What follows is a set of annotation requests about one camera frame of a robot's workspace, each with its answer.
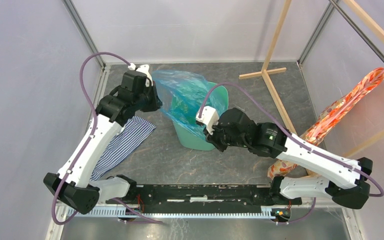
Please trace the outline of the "green plastic trash bin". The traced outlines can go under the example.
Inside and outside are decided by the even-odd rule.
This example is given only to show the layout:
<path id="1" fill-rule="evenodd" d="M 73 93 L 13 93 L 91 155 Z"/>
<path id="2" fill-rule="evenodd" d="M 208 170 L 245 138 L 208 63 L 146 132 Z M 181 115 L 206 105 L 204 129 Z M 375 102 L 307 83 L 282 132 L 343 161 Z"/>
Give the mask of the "green plastic trash bin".
<path id="1" fill-rule="evenodd" d="M 198 151 L 211 151 L 215 147 L 206 142 L 205 126 L 196 124 L 195 117 L 204 100 L 207 91 L 215 86 L 214 82 L 208 82 L 203 94 L 192 104 L 183 101 L 182 97 L 173 97 L 169 113 L 172 115 L 172 123 L 180 144 L 188 149 Z M 229 106 L 228 90 L 224 86 L 217 87 L 206 102 L 207 106 L 217 109 L 218 114 L 225 112 Z"/>

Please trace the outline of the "blue white striped cloth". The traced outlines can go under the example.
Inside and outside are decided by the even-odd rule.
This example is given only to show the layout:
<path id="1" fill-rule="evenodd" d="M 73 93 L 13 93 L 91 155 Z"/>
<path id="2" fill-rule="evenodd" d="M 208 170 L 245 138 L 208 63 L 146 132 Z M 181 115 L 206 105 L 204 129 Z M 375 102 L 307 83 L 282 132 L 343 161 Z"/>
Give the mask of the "blue white striped cloth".
<path id="1" fill-rule="evenodd" d="M 156 126 L 151 122 L 134 116 L 124 126 L 124 130 L 114 136 L 94 167 L 90 180 L 97 181 L 108 171 L 117 167 L 148 138 Z"/>

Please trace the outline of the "blue plastic trash bag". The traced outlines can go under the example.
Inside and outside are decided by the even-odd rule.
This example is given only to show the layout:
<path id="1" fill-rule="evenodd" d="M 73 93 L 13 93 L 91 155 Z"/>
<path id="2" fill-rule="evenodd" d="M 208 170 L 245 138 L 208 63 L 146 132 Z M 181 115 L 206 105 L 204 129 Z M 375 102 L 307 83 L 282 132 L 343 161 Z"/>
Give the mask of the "blue plastic trash bag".
<path id="1" fill-rule="evenodd" d="M 172 98 L 182 97 L 185 103 L 192 104 L 203 94 L 204 88 L 210 82 L 200 74 L 172 69 L 155 70 L 151 76 L 152 80 L 155 81 L 157 95 L 162 102 L 160 111 L 171 120 L 173 119 L 170 114 Z"/>

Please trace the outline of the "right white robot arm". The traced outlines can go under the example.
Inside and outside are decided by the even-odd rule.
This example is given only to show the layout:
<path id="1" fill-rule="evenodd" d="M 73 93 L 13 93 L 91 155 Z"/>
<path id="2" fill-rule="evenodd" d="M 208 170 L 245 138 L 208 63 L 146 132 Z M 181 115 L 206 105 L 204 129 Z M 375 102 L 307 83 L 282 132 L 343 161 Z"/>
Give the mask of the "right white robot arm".
<path id="1" fill-rule="evenodd" d="M 195 117 L 203 126 L 205 140 L 220 152 L 228 147 L 245 148 L 250 153 L 300 165 L 316 177 L 275 176 L 269 187 L 269 199 L 275 204 L 301 198 L 330 198 L 334 203 L 359 210 L 370 196 L 367 182 L 372 160 L 342 157 L 314 146 L 275 123 L 256 123 L 238 108 L 221 115 L 210 106 Z"/>

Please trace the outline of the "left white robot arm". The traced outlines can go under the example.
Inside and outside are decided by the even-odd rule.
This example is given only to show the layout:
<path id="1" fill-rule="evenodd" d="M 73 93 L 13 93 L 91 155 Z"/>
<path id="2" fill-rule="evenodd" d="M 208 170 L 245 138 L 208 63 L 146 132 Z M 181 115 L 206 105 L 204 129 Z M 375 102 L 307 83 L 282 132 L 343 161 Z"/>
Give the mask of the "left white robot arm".
<path id="1" fill-rule="evenodd" d="M 137 111 L 155 112 L 162 106 L 151 74 L 147 70 L 126 71 L 121 84 L 98 103 L 91 126 L 69 160 L 57 173 L 47 173 L 43 183 L 54 197 L 80 214 L 89 213 L 97 203 L 119 198 L 133 203 L 137 190 L 133 181 L 120 176 L 91 180 L 100 157 L 114 136 Z"/>

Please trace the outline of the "orange floral patterned cloth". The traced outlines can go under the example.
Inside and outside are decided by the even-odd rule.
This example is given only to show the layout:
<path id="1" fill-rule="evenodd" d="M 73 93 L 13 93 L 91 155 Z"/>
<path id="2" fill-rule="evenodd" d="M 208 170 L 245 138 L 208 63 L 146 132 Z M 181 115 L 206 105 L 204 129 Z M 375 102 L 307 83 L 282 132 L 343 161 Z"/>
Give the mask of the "orange floral patterned cloth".
<path id="1" fill-rule="evenodd" d="M 316 123 L 301 134 L 300 138 L 318 146 L 341 119 L 383 80 L 384 68 L 378 67 L 369 72 L 348 94 L 326 107 Z"/>

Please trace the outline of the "wooden drying rack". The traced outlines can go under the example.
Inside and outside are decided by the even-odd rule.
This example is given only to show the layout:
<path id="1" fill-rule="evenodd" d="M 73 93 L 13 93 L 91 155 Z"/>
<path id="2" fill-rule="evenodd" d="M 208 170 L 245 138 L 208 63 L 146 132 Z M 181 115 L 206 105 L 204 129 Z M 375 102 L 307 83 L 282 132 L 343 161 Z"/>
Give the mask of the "wooden drying rack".
<path id="1" fill-rule="evenodd" d="M 290 0 L 285 0 L 283 3 L 282 10 L 279 15 L 279 19 L 268 48 L 267 55 L 263 61 L 263 65 L 260 71 L 251 72 L 246 74 L 241 74 L 238 76 L 240 80 L 250 79 L 250 78 L 259 78 L 261 77 L 275 103 L 275 106 L 280 113 L 281 119 L 287 128 L 295 132 L 295 128 L 292 124 L 292 121 L 287 113 L 287 110 L 282 103 L 282 100 L 270 78 L 270 75 L 284 73 L 287 69 L 285 67 L 270 69 L 268 70 L 268 65 L 271 60 L 272 54 L 278 42 L 278 38 L 282 27 L 284 25 L 286 16 L 288 14 L 290 5 Z M 344 10 L 333 0 L 330 1 L 332 7 L 337 10 L 341 16 L 347 21 L 347 23 L 354 29 L 354 31 L 359 34 L 360 38 L 370 47 L 370 49 L 378 56 L 378 58 L 384 62 L 384 54 L 377 48 L 374 43 L 361 31 L 361 29 L 352 21 L 352 19 L 344 12 Z M 364 24 L 376 35 L 376 37 L 384 44 L 384 29 L 354 0 L 346 0 L 345 4 L 364 22 Z M 349 150 L 345 155 L 351 157 L 361 151 L 371 147 L 373 144 L 384 139 L 384 129 L 374 134 L 367 140 L 363 141 L 353 149 Z"/>

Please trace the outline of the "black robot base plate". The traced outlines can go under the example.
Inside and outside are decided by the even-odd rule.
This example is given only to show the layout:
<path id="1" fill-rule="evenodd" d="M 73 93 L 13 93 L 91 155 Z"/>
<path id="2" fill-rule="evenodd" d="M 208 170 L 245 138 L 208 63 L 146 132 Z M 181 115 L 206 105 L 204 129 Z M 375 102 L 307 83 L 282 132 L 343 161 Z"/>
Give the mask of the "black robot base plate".
<path id="1" fill-rule="evenodd" d="M 288 199 L 269 185 L 257 184 L 134 185 L 121 200 L 139 205 L 145 214 L 243 214 L 302 204 L 300 197 Z"/>

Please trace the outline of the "metal slotted rail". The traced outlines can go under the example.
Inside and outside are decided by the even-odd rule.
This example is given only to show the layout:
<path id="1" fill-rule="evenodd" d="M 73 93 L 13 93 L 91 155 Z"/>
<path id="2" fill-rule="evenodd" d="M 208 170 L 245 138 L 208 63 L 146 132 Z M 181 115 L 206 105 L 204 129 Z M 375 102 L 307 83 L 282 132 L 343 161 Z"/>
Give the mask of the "metal slotted rail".
<path id="1" fill-rule="evenodd" d="M 286 220 L 290 216 L 290 211 L 285 209 L 272 209 L 261 207 L 257 212 L 245 213 L 142 213 L 142 216 L 150 219 L 269 219 L 275 220 L 280 217 Z M 137 215 L 131 213 L 124 206 L 97 206 L 87 214 L 76 214 L 77 217 L 91 218 L 119 218 L 136 219 Z"/>

